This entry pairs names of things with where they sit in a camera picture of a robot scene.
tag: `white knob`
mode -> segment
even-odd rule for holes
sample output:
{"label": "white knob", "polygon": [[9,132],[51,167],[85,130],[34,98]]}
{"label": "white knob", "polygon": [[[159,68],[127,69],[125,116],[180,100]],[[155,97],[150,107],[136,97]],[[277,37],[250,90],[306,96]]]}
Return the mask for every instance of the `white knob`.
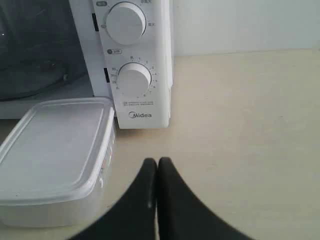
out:
{"label": "white knob", "polygon": [[127,97],[140,97],[148,89],[151,83],[149,70],[139,63],[124,65],[118,75],[117,86]]}
{"label": "white knob", "polygon": [[105,24],[113,40],[122,45],[132,45],[146,30],[146,16],[137,5],[121,2],[111,9]]}

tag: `countertop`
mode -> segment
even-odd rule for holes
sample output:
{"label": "countertop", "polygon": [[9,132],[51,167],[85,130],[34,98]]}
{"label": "countertop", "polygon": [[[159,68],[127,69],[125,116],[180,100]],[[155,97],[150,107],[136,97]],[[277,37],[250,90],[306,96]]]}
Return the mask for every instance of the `countertop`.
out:
{"label": "countertop", "polygon": [[[216,214],[259,240],[320,236],[320,51],[175,59],[168,129],[118,130],[104,209],[144,158],[171,157]],[[1,138],[14,125],[0,121]],[[86,225],[0,226],[2,240],[59,240]]]}

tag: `microwave oven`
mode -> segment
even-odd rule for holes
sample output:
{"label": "microwave oven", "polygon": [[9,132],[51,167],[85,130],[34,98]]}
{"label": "microwave oven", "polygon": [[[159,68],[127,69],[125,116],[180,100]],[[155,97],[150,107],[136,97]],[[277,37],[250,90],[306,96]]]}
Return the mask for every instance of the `microwave oven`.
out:
{"label": "microwave oven", "polygon": [[165,128],[172,0],[0,0],[0,119],[47,100],[105,97],[122,129]]}

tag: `container lid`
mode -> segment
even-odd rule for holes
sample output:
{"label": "container lid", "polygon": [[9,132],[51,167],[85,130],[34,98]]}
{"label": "container lid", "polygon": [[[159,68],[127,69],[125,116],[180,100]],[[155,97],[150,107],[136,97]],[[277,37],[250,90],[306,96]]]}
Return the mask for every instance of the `container lid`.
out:
{"label": "container lid", "polygon": [[102,97],[34,106],[0,146],[0,205],[71,201],[91,193],[114,121]]}

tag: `midea logo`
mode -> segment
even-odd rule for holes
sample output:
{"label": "midea logo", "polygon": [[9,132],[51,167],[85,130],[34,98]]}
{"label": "midea logo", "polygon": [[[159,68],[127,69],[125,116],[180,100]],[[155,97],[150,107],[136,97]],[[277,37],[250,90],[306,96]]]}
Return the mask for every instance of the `midea logo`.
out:
{"label": "midea logo", "polygon": [[152,115],[149,113],[136,113],[135,111],[129,112],[129,118],[138,119],[138,118],[152,118]]}

